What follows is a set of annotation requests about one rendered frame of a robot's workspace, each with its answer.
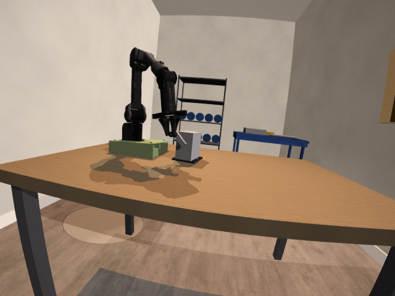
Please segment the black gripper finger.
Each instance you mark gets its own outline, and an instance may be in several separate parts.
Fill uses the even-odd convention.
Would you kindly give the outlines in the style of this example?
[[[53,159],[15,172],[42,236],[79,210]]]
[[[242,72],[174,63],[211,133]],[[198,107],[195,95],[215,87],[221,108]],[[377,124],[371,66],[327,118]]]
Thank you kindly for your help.
[[[175,116],[175,117],[173,117],[173,116]],[[170,120],[170,124],[171,124],[171,129],[172,129],[172,136],[175,136],[180,118],[178,115],[172,115],[171,117],[169,117],[169,120]]]
[[[163,129],[164,129],[165,135],[166,135],[166,136],[169,136],[169,135],[168,135],[169,132],[170,132],[170,129],[169,129],[170,120],[169,120],[169,118],[160,117],[160,118],[159,118],[159,121],[160,121],[160,124],[162,125],[162,127],[163,127]]]

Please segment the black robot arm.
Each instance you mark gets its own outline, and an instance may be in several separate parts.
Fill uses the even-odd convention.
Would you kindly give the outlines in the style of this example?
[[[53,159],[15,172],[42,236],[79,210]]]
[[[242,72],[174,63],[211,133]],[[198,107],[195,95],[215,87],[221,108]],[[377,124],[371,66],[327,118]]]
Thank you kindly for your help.
[[[134,47],[130,53],[131,103],[125,107],[124,118],[128,123],[122,126],[123,141],[144,141],[142,140],[143,123],[147,115],[146,108],[141,103],[142,72],[150,66],[157,77],[161,101],[175,100],[177,74],[170,71],[162,61],[156,61],[153,54]]]

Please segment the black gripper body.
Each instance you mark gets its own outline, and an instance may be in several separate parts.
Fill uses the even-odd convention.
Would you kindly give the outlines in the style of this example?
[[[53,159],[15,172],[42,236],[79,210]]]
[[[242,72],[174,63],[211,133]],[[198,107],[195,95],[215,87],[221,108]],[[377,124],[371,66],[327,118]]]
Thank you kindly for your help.
[[[161,113],[155,113],[152,114],[152,119],[157,119],[160,117],[165,116],[167,117],[171,117],[172,114],[173,115],[178,115],[178,116],[186,116],[187,115],[187,110],[178,110],[176,111],[176,102],[175,100],[163,100],[161,101],[161,109],[162,112]],[[172,113],[172,114],[170,114]],[[171,116],[166,116],[166,115],[171,115]]]

